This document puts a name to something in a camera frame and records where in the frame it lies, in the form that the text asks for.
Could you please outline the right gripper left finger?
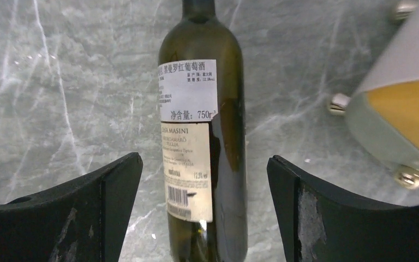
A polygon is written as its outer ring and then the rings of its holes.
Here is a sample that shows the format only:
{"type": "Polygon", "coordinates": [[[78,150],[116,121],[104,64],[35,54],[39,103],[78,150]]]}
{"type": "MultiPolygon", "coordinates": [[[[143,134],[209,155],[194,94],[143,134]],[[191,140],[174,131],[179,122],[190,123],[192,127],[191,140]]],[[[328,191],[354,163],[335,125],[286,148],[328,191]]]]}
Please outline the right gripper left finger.
{"type": "Polygon", "coordinates": [[[0,261],[118,261],[142,167],[132,152],[0,204],[0,261]]]}

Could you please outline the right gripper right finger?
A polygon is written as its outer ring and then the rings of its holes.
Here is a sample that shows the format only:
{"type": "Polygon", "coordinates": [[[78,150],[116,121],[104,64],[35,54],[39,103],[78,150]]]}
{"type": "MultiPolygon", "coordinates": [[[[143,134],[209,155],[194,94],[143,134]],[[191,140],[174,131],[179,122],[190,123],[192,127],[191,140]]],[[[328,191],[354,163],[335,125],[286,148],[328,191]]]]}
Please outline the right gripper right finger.
{"type": "Polygon", "coordinates": [[[419,261],[419,205],[366,198],[278,155],[267,175],[287,261],[419,261]]]}

